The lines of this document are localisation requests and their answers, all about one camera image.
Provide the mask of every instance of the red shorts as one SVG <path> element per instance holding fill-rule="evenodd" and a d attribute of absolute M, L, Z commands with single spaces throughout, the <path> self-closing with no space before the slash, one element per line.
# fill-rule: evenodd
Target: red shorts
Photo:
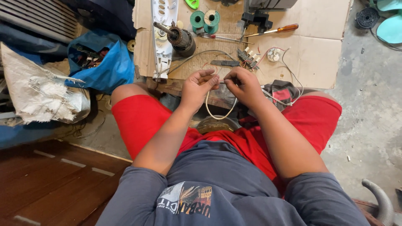
<path fill-rule="evenodd" d="M 159 101 L 147 95 L 135 95 L 119 101 L 113 106 L 112 113 L 132 159 L 172 114 Z M 335 131 L 342 107 L 328 98 L 305 96 L 300 97 L 292 107 L 287 107 L 282 113 L 318 154 L 321 154 Z M 242 156 L 264 172 L 280 193 L 285 191 L 286 184 L 279 178 L 272 163 L 260 126 L 250 129 L 242 127 L 235 132 L 214 131 L 205 135 L 188 128 L 178 154 L 201 140 L 229 142 Z"/>

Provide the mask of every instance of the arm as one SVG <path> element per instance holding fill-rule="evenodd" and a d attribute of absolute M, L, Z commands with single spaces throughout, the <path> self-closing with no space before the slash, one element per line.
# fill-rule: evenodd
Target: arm
<path fill-rule="evenodd" d="M 207 92 L 219 88 L 219 77 L 214 70 L 201 70 L 191 74 L 183 84 L 179 107 L 141 149 L 133 166 L 152 169 L 166 175 L 186 135 L 193 115 L 202 106 Z"/>
<path fill-rule="evenodd" d="M 225 84 L 240 102 L 255 113 L 269 154 L 283 179 L 302 173 L 328 172 L 313 146 L 264 96 L 255 75 L 238 67 L 225 77 Z"/>

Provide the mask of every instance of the hand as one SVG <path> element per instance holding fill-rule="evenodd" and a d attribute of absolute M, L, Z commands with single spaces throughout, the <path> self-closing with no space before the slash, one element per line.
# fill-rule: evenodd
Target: hand
<path fill-rule="evenodd" d="M 229 91 L 251 110 L 267 100 L 257 76 L 244 68 L 234 68 L 225 76 L 224 81 Z"/>
<path fill-rule="evenodd" d="M 200 70 L 192 73 L 183 84 L 180 107 L 195 114 L 205 101 L 208 91 L 219 89 L 219 75 L 215 70 Z"/>

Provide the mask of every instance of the flexible hose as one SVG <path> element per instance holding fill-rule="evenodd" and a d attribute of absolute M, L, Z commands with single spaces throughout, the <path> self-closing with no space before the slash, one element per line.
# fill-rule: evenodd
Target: flexible hose
<path fill-rule="evenodd" d="M 387 194 L 385 194 L 384 190 L 382 190 L 378 185 L 373 182 L 363 179 L 361 184 L 369 189 L 375 196 L 378 202 L 378 217 L 379 220 L 384 226 L 392 226 L 394 224 L 394 207 L 392 206 L 390 198 L 388 198 Z"/>

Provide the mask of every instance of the green spool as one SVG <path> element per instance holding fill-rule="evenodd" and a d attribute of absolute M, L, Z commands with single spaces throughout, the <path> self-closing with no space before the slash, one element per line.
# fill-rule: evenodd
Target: green spool
<path fill-rule="evenodd" d="M 205 24 L 204 13 L 202 11 L 195 11 L 190 16 L 190 23 L 193 26 L 194 33 L 197 33 L 197 29 L 202 28 Z"/>
<path fill-rule="evenodd" d="M 218 24 L 221 19 L 218 11 L 209 10 L 204 15 L 204 31 L 208 34 L 214 34 L 218 31 Z"/>

